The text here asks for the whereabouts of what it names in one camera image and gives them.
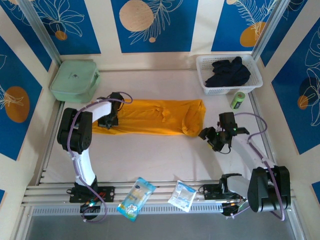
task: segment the gray floor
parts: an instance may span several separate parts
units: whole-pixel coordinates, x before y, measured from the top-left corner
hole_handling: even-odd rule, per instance
[[[34,216],[27,240],[293,240],[288,219],[251,210],[235,219],[222,214],[139,215],[131,222],[110,215],[103,223],[84,223],[80,216]]]

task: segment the white plastic basket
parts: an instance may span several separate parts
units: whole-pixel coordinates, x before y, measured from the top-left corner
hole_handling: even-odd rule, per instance
[[[212,72],[214,67],[213,62],[220,60],[232,61],[236,57],[242,58],[242,64],[245,65],[250,71],[251,75],[246,84],[242,86],[223,86],[223,87],[206,87],[205,82],[211,78],[215,73]],[[253,89],[262,86],[262,77],[259,72],[258,66],[251,55],[249,54],[212,54],[198,56],[196,58],[196,70],[198,72],[200,84],[206,95],[217,94],[234,94],[236,92],[250,93]]]

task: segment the white floor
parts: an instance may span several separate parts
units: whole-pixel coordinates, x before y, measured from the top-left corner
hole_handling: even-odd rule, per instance
[[[102,72],[93,99],[117,91],[127,92],[134,99],[203,99],[206,107],[204,127],[216,127],[219,114],[232,111],[233,95],[206,96],[197,72],[191,70]],[[64,107],[79,109],[82,105],[66,103]],[[248,95],[235,112],[253,113]],[[236,122],[250,133],[259,131],[253,116],[237,116]],[[264,149],[260,136],[253,139]],[[138,177],[147,181],[218,180],[223,173],[249,174],[235,151],[228,155],[215,153],[199,137],[94,134],[89,151],[99,182],[134,182]],[[75,181],[72,162],[56,140],[44,170],[41,183]]]

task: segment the white packet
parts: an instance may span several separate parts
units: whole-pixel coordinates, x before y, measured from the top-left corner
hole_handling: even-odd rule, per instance
[[[196,193],[195,189],[184,184],[182,181],[177,181],[168,203],[188,213]]]

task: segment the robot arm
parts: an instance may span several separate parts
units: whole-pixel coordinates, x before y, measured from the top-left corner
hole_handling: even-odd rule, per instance
[[[220,152],[224,145],[235,150],[248,166],[251,177],[244,178],[238,173],[224,174],[219,184],[204,185],[203,190],[209,192],[205,198],[211,200],[228,198],[228,194],[236,193],[240,199],[248,200],[254,212],[269,212],[280,209],[275,185],[279,189],[283,209],[291,204],[290,174],[286,167],[276,166],[248,137],[249,132],[238,127],[232,112],[219,115],[217,130],[214,127],[205,128],[199,134],[203,140],[207,140],[215,152]],[[276,183],[272,182],[274,174]]]
[[[110,99],[117,99],[123,101],[123,97],[113,92]],[[104,101],[99,104],[93,105],[88,108],[87,111],[83,111],[79,114],[76,119],[75,126],[72,130],[70,138],[70,148],[74,154],[73,165],[76,173],[74,182],[74,188],[71,190],[71,194],[74,195],[75,200],[87,202],[88,200],[95,197],[86,185],[90,186],[94,191],[100,192],[98,188],[97,177],[92,169],[90,157],[89,157],[89,146],[92,140],[92,124],[98,120],[98,126],[111,128],[112,126],[118,125],[117,113],[120,108],[121,102],[119,101]],[[66,108],[63,112],[60,127],[57,134],[57,141],[62,145],[62,148],[68,152],[67,140],[71,129],[72,122],[77,110],[73,108]]]
[[[113,92],[109,98],[123,101],[123,97],[117,92]],[[95,196],[87,186],[90,186],[95,192],[101,193],[89,157],[89,146],[92,140],[92,123],[98,120],[100,127],[108,129],[112,126],[117,126],[117,113],[120,105],[120,102],[112,100],[100,102],[88,108],[88,111],[81,112],[76,119],[75,126],[72,129],[70,148],[75,156],[72,158],[75,171],[80,175],[82,181],[76,177],[74,188],[71,190],[71,195],[75,196],[75,201],[71,201],[70,198],[70,202],[85,203],[94,198]],[[68,151],[68,135],[77,112],[76,109],[72,108],[67,108],[63,112],[57,140],[66,151]],[[287,209],[291,204],[288,169],[284,166],[275,166],[255,143],[249,139],[248,135],[247,129],[238,127],[232,112],[219,115],[217,130],[214,127],[209,127],[201,131],[199,137],[206,140],[214,151],[220,152],[224,145],[228,145],[229,149],[232,147],[233,150],[239,153],[251,172],[250,179],[246,179],[238,173],[222,175],[219,184],[207,184],[203,186],[203,190],[210,193],[206,193],[204,198],[206,200],[229,199],[231,193],[235,198],[240,199],[241,202],[248,200],[254,212],[273,211],[280,207],[275,190],[276,184],[280,191],[284,209]],[[273,173],[271,174],[266,169],[266,164],[271,166],[276,183],[271,181]]]

